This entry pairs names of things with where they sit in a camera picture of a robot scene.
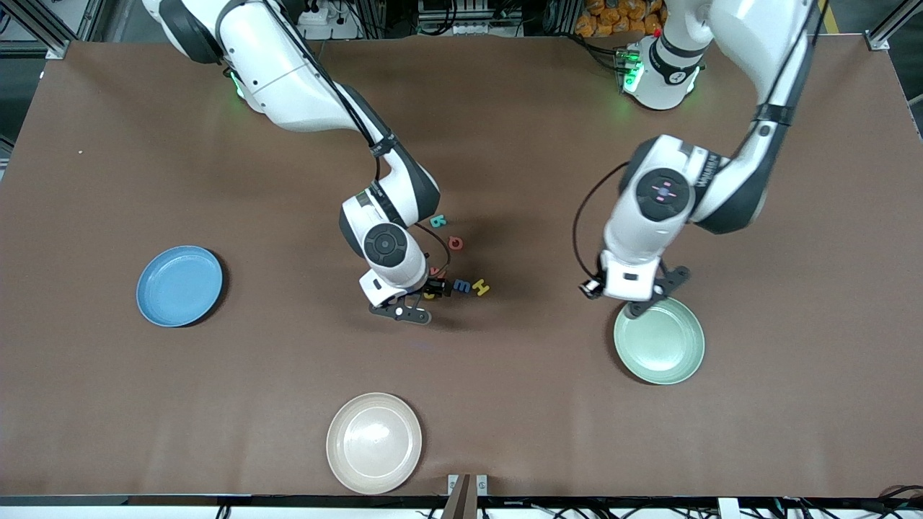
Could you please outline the pale green plate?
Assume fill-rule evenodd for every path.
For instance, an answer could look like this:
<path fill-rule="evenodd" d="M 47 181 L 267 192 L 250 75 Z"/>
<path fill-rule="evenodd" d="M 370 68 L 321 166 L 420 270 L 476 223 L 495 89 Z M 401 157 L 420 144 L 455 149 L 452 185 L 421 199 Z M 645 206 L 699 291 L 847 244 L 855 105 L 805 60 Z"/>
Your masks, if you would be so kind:
<path fill-rule="evenodd" d="M 705 360 L 705 330 L 694 312 L 675 298 L 661 300 L 635 318 L 625 306 L 614 321 L 613 340 L 627 370 L 650 384 L 689 380 Z"/>

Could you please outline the beige plate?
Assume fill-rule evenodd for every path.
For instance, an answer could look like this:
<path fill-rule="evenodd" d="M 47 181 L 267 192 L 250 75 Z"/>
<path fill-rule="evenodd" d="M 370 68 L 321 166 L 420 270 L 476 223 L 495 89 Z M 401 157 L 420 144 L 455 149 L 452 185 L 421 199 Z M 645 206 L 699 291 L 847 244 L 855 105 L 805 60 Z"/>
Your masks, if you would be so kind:
<path fill-rule="evenodd" d="M 359 494 L 401 487 L 415 473 L 423 446 L 418 415 L 386 392 L 350 399 L 327 428 L 327 464 L 346 489 Z"/>

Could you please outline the blue plate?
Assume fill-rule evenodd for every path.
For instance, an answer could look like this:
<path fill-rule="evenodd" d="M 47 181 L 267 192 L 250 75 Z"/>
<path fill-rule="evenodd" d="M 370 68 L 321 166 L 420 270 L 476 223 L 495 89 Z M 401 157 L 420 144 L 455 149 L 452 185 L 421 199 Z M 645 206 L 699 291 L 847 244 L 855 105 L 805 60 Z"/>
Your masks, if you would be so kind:
<path fill-rule="evenodd" d="M 204 318 L 224 289 L 224 270 L 211 250 L 193 245 L 155 256 L 136 283 L 136 306 L 159 327 L 180 328 Z"/>

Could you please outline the orange snack bag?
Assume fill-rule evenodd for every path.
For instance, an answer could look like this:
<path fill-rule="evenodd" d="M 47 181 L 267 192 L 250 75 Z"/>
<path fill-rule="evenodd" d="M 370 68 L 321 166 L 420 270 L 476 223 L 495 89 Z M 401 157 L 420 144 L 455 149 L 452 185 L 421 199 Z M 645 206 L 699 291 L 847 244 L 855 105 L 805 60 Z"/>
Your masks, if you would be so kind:
<path fill-rule="evenodd" d="M 583 0 L 573 32 L 583 38 L 621 32 L 659 35 L 667 17 L 664 0 Z"/>

